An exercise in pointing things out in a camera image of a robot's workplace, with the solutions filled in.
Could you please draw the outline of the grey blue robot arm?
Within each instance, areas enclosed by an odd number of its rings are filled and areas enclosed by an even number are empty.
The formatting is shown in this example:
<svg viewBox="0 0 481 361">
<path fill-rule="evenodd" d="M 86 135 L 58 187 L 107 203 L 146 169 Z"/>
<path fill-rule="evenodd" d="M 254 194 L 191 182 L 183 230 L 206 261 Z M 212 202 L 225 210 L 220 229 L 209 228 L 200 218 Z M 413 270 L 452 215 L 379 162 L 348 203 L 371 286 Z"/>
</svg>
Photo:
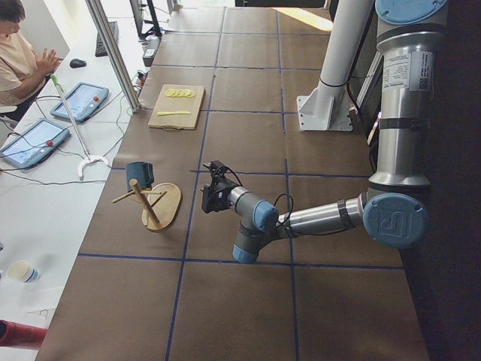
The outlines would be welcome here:
<svg viewBox="0 0 481 361">
<path fill-rule="evenodd" d="M 341 1 L 332 30 L 228 9 L 186 254 L 398 269 L 428 225 L 425 141 L 445 1 Z"/>
</svg>

